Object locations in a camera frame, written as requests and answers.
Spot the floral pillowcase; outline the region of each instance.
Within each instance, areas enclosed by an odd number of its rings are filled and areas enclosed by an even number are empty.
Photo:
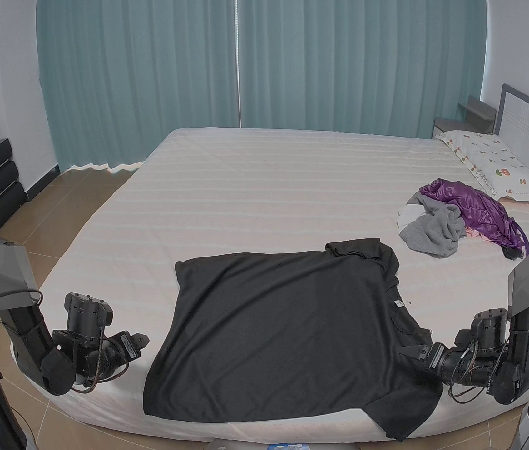
[[[497,135],[452,130],[439,134],[494,199],[529,202],[529,169]]]

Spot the gray cloth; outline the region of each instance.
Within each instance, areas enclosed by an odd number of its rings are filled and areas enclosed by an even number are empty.
[[[460,209],[451,203],[421,195],[420,191],[407,203],[419,203],[427,212],[400,232],[400,238],[408,247],[434,257],[449,257],[455,253],[458,240],[467,236]]]

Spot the purple satin garment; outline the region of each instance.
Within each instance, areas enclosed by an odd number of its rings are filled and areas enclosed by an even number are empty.
[[[529,242],[521,227],[514,218],[508,216],[501,203],[482,191],[462,182],[438,178],[422,187],[420,192],[439,202],[457,205],[467,227],[478,230],[502,247],[520,251],[525,247],[525,254],[529,255]]]

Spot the floor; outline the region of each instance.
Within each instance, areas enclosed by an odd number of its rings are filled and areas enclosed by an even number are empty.
[[[33,201],[24,204],[0,230],[0,236],[27,248],[29,262],[42,283],[89,217],[131,176],[120,170],[70,170],[58,176]],[[123,433],[79,423],[40,394],[10,356],[10,341],[0,325],[0,371],[8,401],[28,421],[41,450],[201,450],[203,442],[183,442]],[[361,444],[362,450],[506,450],[521,409],[451,433],[406,442]]]

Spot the curtain fold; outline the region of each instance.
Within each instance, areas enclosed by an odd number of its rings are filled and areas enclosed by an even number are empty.
[[[244,127],[430,138],[479,96],[485,0],[238,0]]]
[[[38,0],[60,167],[142,161],[180,127],[237,127],[234,18],[234,0]]]

